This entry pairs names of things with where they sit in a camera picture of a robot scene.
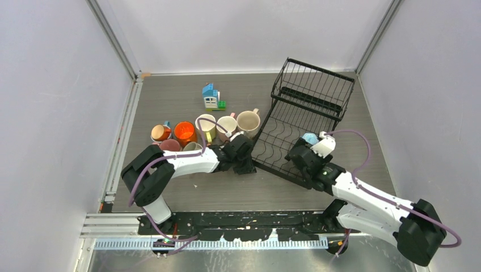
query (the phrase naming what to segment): blue toy house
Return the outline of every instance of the blue toy house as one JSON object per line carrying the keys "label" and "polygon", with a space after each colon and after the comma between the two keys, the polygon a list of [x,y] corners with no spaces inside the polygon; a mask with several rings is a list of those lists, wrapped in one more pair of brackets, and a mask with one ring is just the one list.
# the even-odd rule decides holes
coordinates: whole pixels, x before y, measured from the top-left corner
{"label": "blue toy house", "polygon": [[214,90],[214,84],[209,83],[202,88],[202,98],[208,111],[225,111],[225,101],[220,101],[221,93]]}

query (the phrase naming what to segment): wood grain surface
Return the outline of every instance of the wood grain surface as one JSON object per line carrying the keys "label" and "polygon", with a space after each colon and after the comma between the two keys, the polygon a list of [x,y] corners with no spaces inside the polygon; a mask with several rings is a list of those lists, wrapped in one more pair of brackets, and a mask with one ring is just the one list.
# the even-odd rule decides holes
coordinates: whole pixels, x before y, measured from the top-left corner
{"label": "wood grain surface", "polygon": [[[394,188],[369,116],[366,101],[354,73],[343,73],[356,79],[347,112],[337,129],[362,132],[372,146],[372,157],[358,178],[390,194]],[[270,106],[272,85],[277,74],[174,75],[150,76],[144,80],[124,165],[131,162],[147,145],[155,125],[170,121],[194,122],[206,113],[202,87],[213,82],[227,102],[227,111],[209,112],[216,118],[260,109],[261,121]],[[366,158],[366,146],[354,134],[336,135],[332,162],[353,170]],[[323,210],[332,201],[326,193],[306,190],[261,169],[256,174],[238,176],[232,170],[220,173],[198,173],[170,181],[163,197],[172,211],[247,211],[247,210]],[[123,181],[113,206],[114,212],[140,211],[127,207],[129,191]]]}

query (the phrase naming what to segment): white mug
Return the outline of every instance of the white mug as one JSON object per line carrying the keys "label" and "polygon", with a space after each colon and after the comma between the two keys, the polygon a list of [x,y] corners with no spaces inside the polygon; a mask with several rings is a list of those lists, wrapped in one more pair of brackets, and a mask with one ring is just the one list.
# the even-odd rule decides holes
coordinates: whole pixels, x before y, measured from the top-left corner
{"label": "white mug", "polygon": [[237,127],[243,131],[248,138],[253,138],[260,127],[259,109],[247,110],[237,116]]}
{"label": "white mug", "polygon": [[234,135],[237,130],[237,121],[234,118],[235,113],[231,113],[230,116],[222,116],[217,120],[217,132],[219,133],[219,138],[221,141],[229,141],[230,137],[227,137],[225,134],[226,132],[219,127],[221,125],[227,132],[230,132],[230,135]]}
{"label": "white mug", "polygon": [[202,146],[196,142],[190,142],[184,147],[184,151],[201,150]]}
{"label": "white mug", "polygon": [[[200,120],[200,126],[202,127],[202,131],[200,131],[199,124],[197,123],[199,118],[207,118],[214,122],[212,123],[209,121]],[[207,142],[212,143],[212,140],[216,137],[216,118],[210,114],[202,114],[197,117],[195,125],[199,133],[204,133],[204,138],[207,140]]]}

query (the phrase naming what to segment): black tray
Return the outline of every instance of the black tray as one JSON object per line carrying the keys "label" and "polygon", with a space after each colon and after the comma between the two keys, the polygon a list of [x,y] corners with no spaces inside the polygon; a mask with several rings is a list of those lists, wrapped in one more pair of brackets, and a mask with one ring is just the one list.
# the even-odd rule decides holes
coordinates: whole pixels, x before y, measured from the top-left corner
{"label": "black tray", "polygon": [[272,105],[254,138],[254,165],[311,189],[289,150],[304,133],[332,131],[344,117],[355,80],[288,58],[272,88]]}

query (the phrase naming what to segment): mug handle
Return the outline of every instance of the mug handle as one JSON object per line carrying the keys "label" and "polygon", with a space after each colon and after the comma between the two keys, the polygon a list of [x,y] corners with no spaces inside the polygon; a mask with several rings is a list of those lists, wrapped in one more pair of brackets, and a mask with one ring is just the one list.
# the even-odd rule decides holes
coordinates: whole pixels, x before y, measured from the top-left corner
{"label": "mug handle", "polygon": [[206,131],[205,136],[207,136],[207,142],[212,143],[212,136],[210,135],[210,132]]}

